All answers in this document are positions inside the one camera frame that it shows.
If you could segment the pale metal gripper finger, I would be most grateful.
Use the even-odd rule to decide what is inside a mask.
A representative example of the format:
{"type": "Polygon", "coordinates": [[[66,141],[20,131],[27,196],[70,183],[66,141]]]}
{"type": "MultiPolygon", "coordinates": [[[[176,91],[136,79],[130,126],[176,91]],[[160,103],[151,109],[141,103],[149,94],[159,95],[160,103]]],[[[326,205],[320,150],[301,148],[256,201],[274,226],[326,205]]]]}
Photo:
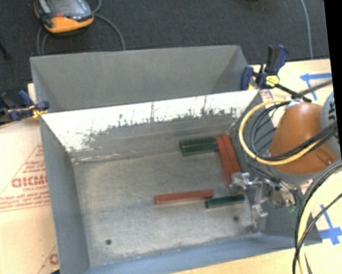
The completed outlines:
{"type": "Polygon", "coordinates": [[[239,190],[246,190],[252,185],[250,174],[245,172],[238,172],[231,174],[231,183],[229,185],[230,192],[239,192],[239,190]]]}
{"type": "Polygon", "coordinates": [[[263,232],[268,221],[268,212],[264,211],[261,204],[251,206],[251,225],[250,230],[253,233],[263,232]]]}

